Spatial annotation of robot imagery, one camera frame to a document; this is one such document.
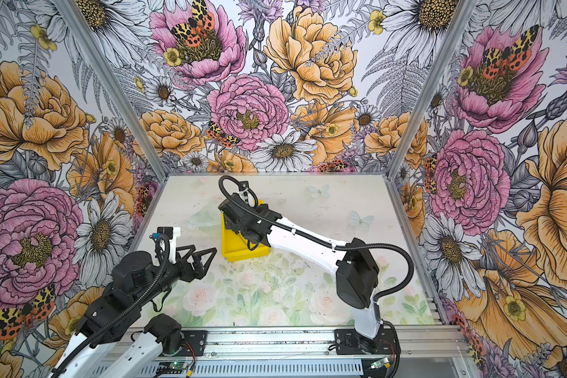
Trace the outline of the right green circuit board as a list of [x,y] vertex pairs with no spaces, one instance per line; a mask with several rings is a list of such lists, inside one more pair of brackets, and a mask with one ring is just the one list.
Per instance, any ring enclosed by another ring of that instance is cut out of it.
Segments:
[[378,370],[378,369],[389,369],[389,368],[391,367],[391,365],[392,365],[391,360],[390,360],[388,357],[383,357],[383,358],[380,358],[380,359],[376,360],[375,362],[373,362],[373,363],[369,366],[369,368],[370,368],[370,369],[375,369],[375,370]]

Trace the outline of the aluminium front rail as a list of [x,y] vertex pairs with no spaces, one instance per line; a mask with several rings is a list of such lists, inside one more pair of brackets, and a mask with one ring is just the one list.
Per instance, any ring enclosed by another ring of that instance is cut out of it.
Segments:
[[[395,332],[399,353],[408,358],[464,358],[469,356],[468,343],[459,327],[449,325],[386,326]],[[276,359],[276,358],[378,358],[385,355],[338,355],[334,331],[354,329],[333,327],[249,327],[206,328],[206,348],[199,360]]]

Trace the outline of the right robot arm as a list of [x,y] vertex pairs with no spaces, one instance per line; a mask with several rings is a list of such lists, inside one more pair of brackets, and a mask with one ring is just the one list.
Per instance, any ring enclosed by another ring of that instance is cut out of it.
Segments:
[[333,275],[335,292],[351,308],[354,318],[354,332],[340,337],[341,345],[364,354],[376,352],[382,323],[374,296],[380,270],[365,242],[329,239],[296,225],[266,204],[252,207],[237,195],[223,201],[218,209],[225,228],[250,245],[286,250]]

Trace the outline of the left green circuit board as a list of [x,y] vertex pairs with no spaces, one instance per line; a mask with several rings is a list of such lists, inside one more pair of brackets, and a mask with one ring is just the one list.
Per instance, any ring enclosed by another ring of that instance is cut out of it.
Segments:
[[175,361],[175,362],[170,362],[166,365],[164,364],[159,365],[159,369],[157,370],[157,373],[186,374],[191,367],[192,367],[191,362]]

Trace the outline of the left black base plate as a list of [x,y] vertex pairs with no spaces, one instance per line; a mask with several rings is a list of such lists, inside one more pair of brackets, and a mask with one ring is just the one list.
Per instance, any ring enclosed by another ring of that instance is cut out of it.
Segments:
[[206,348],[206,330],[182,330],[181,343],[174,357],[202,357]]

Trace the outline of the green circuit board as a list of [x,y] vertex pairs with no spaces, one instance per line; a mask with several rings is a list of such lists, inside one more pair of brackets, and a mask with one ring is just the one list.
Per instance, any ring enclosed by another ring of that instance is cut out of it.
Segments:
[[170,362],[166,365],[164,364],[159,365],[159,369],[157,370],[157,373],[186,374],[191,367],[192,367],[191,362],[175,361],[175,362]]
[[390,360],[388,357],[383,357],[383,358],[380,358],[380,359],[376,360],[375,362],[373,362],[373,363],[369,366],[369,368],[370,368],[370,369],[375,369],[375,370],[378,370],[378,369],[389,369],[389,368],[391,367],[391,365],[392,365],[391,360]]

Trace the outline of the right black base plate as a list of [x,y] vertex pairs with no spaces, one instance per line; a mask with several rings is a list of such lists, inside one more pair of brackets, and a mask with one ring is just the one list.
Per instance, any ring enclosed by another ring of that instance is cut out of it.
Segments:
[[336,329],[334,331],[335,352],[338,355],[390,355],[399,353],[395,332],[382,326],[376,337],[370,339],[358,334],[354,329]]

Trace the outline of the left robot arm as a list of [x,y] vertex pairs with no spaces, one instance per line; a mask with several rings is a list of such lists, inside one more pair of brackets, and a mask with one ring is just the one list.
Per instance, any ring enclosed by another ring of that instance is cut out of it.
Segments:
[[217,249],[177,247],[174,236],[174,228],[159,228],[151,235],[153,254],[138,250],[124,256],[113,269],[112,283],[78,321],[51,376],[85,377],[140,319],[144,305],[180,280],[189,283],[204,278]]

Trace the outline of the yellow plastic bin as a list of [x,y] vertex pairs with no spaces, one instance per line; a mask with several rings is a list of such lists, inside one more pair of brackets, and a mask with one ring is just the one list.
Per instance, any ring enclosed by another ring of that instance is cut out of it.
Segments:
[[267,256],[269,247],[261,244],[251,246],[242,236],[226,230],[221,214],[221,253],[227,261],[235,262]]

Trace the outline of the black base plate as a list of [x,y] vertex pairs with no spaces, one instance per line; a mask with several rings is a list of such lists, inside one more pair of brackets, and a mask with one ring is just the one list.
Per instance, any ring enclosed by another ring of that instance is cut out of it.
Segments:
[[358,334],[354,329],[336,329],[334,331],[335,352],[338,355],[390,355],[399,353],[395,332],[382,326],[376,337],[370,339]]
[[202,357],[206,348],[206,330],[182,330],[181,343],[174,357]]

